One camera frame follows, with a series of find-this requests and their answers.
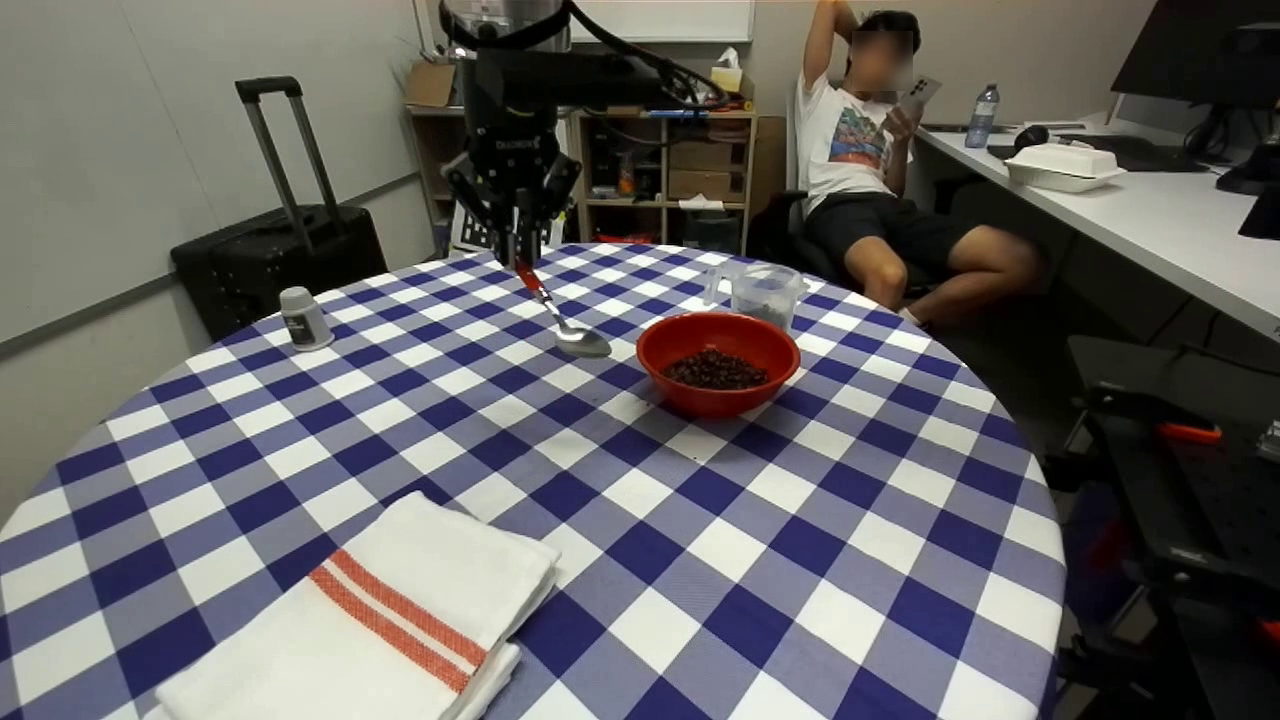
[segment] red bowl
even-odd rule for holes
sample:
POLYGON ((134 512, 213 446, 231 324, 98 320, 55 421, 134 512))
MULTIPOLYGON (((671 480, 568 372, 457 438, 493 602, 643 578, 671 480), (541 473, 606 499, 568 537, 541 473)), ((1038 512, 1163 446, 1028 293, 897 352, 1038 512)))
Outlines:
POLYGON ((773 398, 800 369, 800 344, 758 316, 741 311, 680 311, 648 324, 637 344, 643 374, 663 405, 693 421, 735 421, 773 398), (700 389, 671 378, 667 369, 693 352, 724 352, 763 369, 763 384, 749 389, 700 389))

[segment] folded towel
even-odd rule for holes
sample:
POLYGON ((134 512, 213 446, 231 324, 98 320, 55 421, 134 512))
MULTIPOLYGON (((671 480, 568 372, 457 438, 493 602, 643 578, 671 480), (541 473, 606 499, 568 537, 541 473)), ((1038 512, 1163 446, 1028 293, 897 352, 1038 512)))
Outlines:
POLYGON ((482 716, 552 548, 406 495, 238 634, 155 687, 173 720, 482 716))

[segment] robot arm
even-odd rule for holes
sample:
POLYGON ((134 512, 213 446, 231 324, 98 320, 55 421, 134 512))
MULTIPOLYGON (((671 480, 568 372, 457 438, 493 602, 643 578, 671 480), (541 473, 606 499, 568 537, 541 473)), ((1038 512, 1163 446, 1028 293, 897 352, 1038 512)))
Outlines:
POLYGON ((582 17, 574 0, 441 0, 450 41, 475 51, 466 62, 469 143, 446 177, 509 267, 537 264, 582 177, 556 143, 556 106, 693 103, 690 77, 671 77, 671 62, 648 51, 565 51, 568 17, 582 17))

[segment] blue and white checkered tablecloth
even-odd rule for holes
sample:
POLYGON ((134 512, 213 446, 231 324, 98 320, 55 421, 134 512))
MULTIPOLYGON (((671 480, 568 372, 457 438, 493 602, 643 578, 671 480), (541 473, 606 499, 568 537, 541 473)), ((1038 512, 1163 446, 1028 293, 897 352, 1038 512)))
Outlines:
POLYGON ((561 548, 493 716, 1038 716, 1063 554, 993 393, 815 285, 800 372, 741 423, 653 398, 626 344, 722 255, 568 243, 543 280, 608 332, 574 365, 486 255, 325 294, 134 395, 0 537, 0 716, 140 716, 384 503, 423 491, 561 548))

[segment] rolling luggage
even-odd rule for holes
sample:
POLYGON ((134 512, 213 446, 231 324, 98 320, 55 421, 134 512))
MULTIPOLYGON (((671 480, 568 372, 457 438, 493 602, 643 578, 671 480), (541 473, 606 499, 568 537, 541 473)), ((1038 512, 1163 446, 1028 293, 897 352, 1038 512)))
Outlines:
POLYGON ((178 275, 213 340, 276 311, 289 285, 330 293, 390 267, 369 208, 332 199, 322 143, 306 106, 306 88, 291 77, 266 77, 242 78, 238 91, 272 167, 282 208, 173 247, 178 275), (325 202, 299 208, 289 188, 282 153, 259 112, 259 95, 272 91, 283 91, 291 103, 325 202))

